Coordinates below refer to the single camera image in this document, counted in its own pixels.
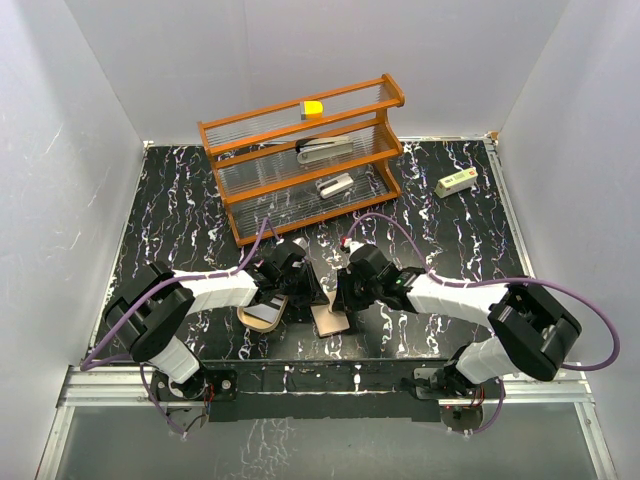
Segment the pink leather card holder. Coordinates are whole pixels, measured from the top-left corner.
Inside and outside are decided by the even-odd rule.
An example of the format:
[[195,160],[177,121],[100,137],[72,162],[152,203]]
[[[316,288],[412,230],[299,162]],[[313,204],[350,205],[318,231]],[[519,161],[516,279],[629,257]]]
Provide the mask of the pink leather card holder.
[[327,292],[329,303],[311,307],[312,317],[320,338],[329,337],[347,331],[350,328],[349,320],[344,312],[334,312],[333,303],[336,292]]

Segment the white card stack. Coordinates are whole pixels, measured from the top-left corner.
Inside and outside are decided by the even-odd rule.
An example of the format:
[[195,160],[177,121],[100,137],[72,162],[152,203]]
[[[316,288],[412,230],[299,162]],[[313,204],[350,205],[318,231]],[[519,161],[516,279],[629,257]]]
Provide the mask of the white card stack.
[[287,299],[285,297],[274,297],[267,303],[247,307],[244,312],[260,321],[274,324],[279,320],[283,309],[286,307],[286,302]]

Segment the beige card box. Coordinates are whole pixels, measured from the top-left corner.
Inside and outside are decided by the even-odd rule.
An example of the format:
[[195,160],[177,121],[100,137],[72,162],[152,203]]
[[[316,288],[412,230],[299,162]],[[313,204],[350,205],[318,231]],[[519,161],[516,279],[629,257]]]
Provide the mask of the beige card box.
[[259,333],[269,333],[280,323],[287,303],[286,296],[276,296],[267,303],[238,307],[236,313],[246,328]]

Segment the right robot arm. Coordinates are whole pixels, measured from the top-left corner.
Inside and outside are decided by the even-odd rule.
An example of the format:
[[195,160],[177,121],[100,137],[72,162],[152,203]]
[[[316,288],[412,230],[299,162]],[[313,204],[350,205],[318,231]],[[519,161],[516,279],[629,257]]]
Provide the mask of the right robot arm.
[[346,241],[347,267],[337,274],[336,312],[350,314],[381,302],[392,310],[439,314],[489,329],[492,337],[460,347],[412,386],[466,397],[488,380],[522,372],[551,381],[582,327],[548,290],[532,282],[462,287],[433,280],[422,268],[398,268],[373,244]]

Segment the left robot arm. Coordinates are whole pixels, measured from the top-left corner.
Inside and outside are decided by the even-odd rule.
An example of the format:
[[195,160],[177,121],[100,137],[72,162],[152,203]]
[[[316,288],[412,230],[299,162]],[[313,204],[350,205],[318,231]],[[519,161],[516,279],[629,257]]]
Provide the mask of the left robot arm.
[[176,336],[185,318],[204,310],[266,305],[276,297],[296,308],[330,303],[305,250],[293,241],[283,240],[266,257],[228,270],[179,273],[151,263],[114,292],[103,320],[133,361],[156,367],[182,397],[194,399],[204,392],[207,376]]

